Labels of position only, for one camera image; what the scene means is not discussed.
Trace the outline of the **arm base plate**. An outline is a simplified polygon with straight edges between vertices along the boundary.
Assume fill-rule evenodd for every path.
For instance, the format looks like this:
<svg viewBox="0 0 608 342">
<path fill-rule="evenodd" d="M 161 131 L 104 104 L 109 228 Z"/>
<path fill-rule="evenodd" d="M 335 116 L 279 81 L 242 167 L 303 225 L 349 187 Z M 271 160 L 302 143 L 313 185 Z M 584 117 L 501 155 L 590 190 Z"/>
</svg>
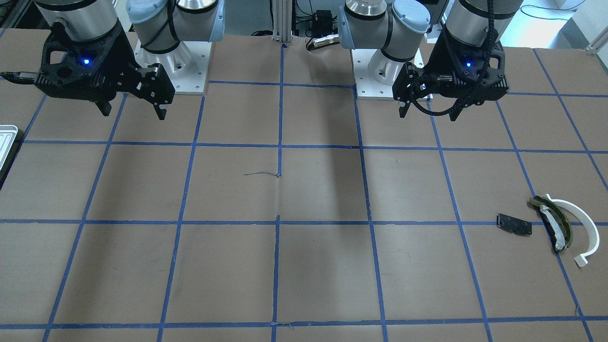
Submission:
<svg viewBox="0 0 608 342">
<path fill-rule="evenodd" d="M 393 100 L 392 87 L 405 63 L 387 58 L 379 48 L 352 49 L 351 57 L 358 98 Z"/>
<path fill-rule="evenodd" d="M 212 48 L 211 42 L 183 41 L 171 52 L 154 54 L 141 48 L 141 42 L 138 41 L 134 55 L 137 63 L 144 67 L 154 63 L 162 64 L 177 95 L 203 95 Z"/>
</svg>

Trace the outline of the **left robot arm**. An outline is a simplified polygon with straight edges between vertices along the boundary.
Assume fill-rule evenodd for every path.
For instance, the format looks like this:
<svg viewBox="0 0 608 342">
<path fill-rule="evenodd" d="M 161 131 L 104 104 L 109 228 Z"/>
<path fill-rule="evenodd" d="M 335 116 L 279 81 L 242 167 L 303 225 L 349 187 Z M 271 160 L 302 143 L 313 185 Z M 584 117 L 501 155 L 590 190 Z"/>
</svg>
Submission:
<svg viewBox="0 0 608 342">
<path fill-rule="evenodd" d="M 413 63 L 431 27 L 418 0 L 347 0 L 337 17 L 343 48 L 371 48 L 371 71 L 392 88 L 399 116 L 414 105 L 427 115 L 456 121 L 472 105 L 501 99 L 510 90 L 500 37 L 520 0 L 456 0 L 423 67 Z"/>
</svg>

